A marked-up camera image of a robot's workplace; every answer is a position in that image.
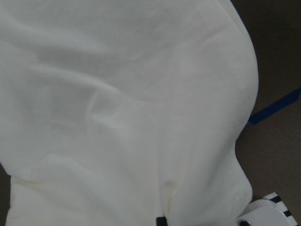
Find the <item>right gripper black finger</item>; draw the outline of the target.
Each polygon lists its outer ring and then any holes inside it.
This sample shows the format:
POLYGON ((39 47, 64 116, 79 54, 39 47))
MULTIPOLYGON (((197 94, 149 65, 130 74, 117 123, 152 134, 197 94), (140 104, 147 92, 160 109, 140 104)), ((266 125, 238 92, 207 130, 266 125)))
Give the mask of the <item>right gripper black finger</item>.
POLYGON ((167 226, 166 217, 157 217, 156 218, 156 226, 167 226))

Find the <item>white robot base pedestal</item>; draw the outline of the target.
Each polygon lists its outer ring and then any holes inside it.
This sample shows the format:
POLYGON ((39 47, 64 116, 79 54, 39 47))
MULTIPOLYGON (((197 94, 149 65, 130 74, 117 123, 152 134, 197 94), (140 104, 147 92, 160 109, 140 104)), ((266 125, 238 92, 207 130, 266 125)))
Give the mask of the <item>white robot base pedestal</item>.
POLYGON ((236 219, 237 226, 297 226, 298 223, 277 193, 247 205, 236 219))

